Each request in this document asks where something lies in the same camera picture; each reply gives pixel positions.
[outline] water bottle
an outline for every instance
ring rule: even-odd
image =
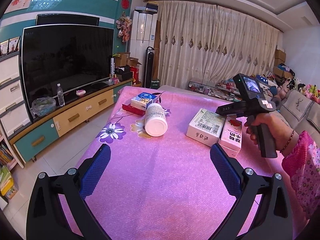
[[[63,91],[62,91],[62,87],[60,86],[60,84],[58,84],[57,95],[58,95],[59,105],[64,106]]]

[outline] metal screw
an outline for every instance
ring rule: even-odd
[[[45,173],[44,172],[41,172],[39,175],[38,175],[39,179],[43,179],[45,177]]]
[[[252,175],[253,174],[253,169],[247,168],[245,169],[245,173],[248,175]]]
[[[279,173],[276,173],[276,174],[275,174],[275,177],[276,177],[276,179],[282,179],[282,176],[281,176],[281,174],[279,174]]]
[[[74,175],[74,174],[76,174],[76,172],[77,172],[77,170],[75,168],[71,168],[68,170],[69,175]]]

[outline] white storage drawer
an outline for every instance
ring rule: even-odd
[[[0,118],[7,137],[30,122],[25,103]]]
[[[0,90],[0,114],[21,101],[23,101],[23,95],[21,82],[18,80]]]
[[[0,61],[0,86],[19,76],[19,52]]]

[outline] hand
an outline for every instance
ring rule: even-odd
[[[269,127],[270,133],[275,139],[276,150],[281,151],[289,141],[293,129],[287,126],[280,118],[278,118],[274,114],[258,114],[256,119],[251,123],[251,126],[257,126],[262,123],[265,123]],[[250,139],[254,142],[254,144],[257,145],[257,136],[252,133],[252,129],[249,126],[249,123],[246,122],[244,126],[248,127],[246,133],[250,134]],[[289,145],[282,152],[284,156],[287,156],[288,154],[290,154],[290,152],[292,152],[294,146],[298,142],[298,139],[299,135],[295,132]]]

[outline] pink sleeve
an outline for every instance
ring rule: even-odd
[[[283,159],[282,167],[290,176],[299,204],[310,219],[320,205],[320,149],[303,131],[293,151]]]

